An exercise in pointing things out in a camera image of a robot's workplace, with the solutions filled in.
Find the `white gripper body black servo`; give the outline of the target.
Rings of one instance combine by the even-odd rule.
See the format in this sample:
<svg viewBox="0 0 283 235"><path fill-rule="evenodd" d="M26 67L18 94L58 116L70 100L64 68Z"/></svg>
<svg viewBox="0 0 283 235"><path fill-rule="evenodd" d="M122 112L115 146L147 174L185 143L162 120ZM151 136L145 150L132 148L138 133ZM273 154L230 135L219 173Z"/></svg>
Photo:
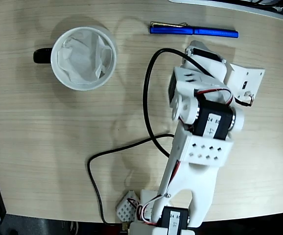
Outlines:
<svg viewBox="0 0 283 235"><path fill-rule="evenodd" d="M202 42L192 41L185 49L185 54L195 60L214 78L224 81L227 73L226 59L209 50Z"/></svg>

